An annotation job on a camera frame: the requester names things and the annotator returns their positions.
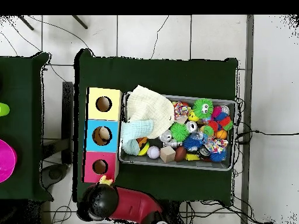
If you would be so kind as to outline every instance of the gray plastic bin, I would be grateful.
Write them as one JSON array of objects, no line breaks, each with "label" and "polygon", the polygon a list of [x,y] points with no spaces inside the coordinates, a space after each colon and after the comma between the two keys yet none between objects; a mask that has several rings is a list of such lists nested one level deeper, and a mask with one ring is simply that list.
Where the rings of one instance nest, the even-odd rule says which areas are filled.
[{"label": "gray plastic bin", "polygon": [[[123,118],[127,121],[127,99],[130,96],[131,92],[127,92],[123,95],[123,104],[121,112],[123,113]],[[171,102],[187,102],[191,105],[197,99],[194,97],[185,97],[185,96],[172,96],[172,95],[164,95]],[[226,105],[230,109],[230,117],[233,122],[237,119],[237,104],[233,100],[214,100],[211,99],[214,106]],[[121,138],[119,143],[119,160],[123,163],[132,163],[139,165],[150,165],[150,166],[163,166],[163,167],[182,167],[186,169],[205,169],[205,170],[217,170],[217,171],[228,171],[232,168],[234,162],[234,144],[235,144],[235,126],[228,132],[228,146],[227,146],[227,157],[222,162],[204,162],[201,160],[183,160],[181,162],[168,162],[164,163],[164,161],[159,157],[157,159],[151,159],[147,155],[145,156],[134,156],[128,155],[121,148]]]}]

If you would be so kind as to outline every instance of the pink bowl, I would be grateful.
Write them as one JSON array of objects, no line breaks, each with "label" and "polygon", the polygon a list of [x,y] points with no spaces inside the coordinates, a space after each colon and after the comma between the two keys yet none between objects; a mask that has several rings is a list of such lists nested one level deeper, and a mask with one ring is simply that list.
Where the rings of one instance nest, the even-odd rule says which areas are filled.
[{"label": "pink bowl", "polygon": [[12,175],[16,160],[17,155],[15,150],[0,139],[0,183]]}]

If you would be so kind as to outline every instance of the dark green table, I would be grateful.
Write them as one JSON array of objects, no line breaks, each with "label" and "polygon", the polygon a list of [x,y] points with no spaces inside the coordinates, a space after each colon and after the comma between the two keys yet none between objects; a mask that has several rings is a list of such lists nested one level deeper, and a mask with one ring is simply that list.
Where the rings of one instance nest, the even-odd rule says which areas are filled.
[{"label": "dark green table", "polygon": [[[91,185],[81,182],[87,87],[119,89],[124,93],[141,85],[163,95],[234,100],[237,65],[235,58],[225,61],[97,58],[90,50],[82,49],[75,58],[74,201],[81,201]],[[231,171],[120,163],[116,185],[149,193],[157,199],[222,200],[229,205],[231,179]]]},{"label": "dark green table", "polygon": [[0,199],[52,200],[40,185],[42,160],[41,68],[48,53],[30,58],[0,57],[0,102],[11,111],[0,117],[0,139],[18,154],[16,167],[0,183]]}]

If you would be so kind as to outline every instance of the white cloth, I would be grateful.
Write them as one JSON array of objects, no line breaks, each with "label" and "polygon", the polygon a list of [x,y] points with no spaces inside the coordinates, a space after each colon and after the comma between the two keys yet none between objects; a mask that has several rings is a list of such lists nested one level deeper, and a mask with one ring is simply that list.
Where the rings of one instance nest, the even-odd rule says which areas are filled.
[{"label": "white cloth", "polygon": [[127,119],[153,120],[154,129],[147,138],[155,139],[173,124],[175,112],[170,100],[138,85],[127,101]]}]

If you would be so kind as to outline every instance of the hole in box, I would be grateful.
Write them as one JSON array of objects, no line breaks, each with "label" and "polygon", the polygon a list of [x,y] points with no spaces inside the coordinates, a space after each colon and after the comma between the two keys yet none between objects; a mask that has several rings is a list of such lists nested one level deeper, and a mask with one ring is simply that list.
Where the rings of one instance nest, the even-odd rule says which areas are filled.
[{"label": "hole in box", "polygon": [[101,112],[107,112],[111,109],[112,101],[107,96],[101,96],[96,100],[96,108]]},{"label": "hole in box", "polygon": [[96,174],[104,174],[107,173],[108,170],[108,163],[105,160],[96,160],[92,164],[92,170]]},{"label": "hole in box", "polygon": [[107,145],[111,139],[112,133],[108,127],[97,127],[92,133],[92,140],[99,146]]}]

